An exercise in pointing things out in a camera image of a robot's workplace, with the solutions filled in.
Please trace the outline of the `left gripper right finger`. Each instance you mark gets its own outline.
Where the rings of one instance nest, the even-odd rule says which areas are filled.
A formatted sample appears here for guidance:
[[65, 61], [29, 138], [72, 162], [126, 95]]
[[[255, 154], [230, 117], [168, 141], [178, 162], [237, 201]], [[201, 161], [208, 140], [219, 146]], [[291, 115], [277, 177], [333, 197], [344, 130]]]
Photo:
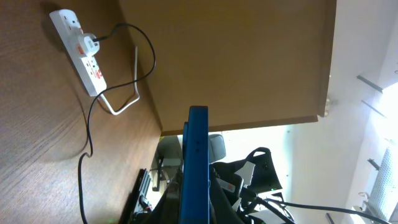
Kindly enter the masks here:
[[217, 224], [243, 224], [236, 212], [232, 209], [223, 189], [216, 179], [216, 171], [210, 171], [210, 201]]

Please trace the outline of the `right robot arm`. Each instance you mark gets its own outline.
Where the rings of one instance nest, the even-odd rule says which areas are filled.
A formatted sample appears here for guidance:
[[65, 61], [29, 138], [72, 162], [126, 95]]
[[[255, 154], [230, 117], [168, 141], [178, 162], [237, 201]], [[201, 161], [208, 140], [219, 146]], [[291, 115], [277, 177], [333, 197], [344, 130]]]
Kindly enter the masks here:
[[229, 203], [238, 206], [235, 211], [243, 223], [261, 222], [250, 215], [259, 194], [282, 189], [271, 151], [266, 147], [253, 150], [239, 161], [215, 162], [211, 168]]

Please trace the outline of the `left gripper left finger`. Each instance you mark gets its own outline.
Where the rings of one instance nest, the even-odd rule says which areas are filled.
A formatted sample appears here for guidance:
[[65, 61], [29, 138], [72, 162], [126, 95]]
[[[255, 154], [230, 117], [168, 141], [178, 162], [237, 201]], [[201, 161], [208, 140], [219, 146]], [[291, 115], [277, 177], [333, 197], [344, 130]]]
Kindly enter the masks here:
[[153, 224], [177, 224], [180, 214], [182, 174], [176, 174], [149, 217]]

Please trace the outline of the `blue Galaxy smartphone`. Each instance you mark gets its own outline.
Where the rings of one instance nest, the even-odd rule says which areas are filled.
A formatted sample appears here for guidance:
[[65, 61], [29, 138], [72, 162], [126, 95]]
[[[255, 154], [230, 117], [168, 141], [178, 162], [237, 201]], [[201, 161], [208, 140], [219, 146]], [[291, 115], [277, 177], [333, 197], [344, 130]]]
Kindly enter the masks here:
[[183, 129], [180, 223], [209, 223], [208, 108], [191, 106]]

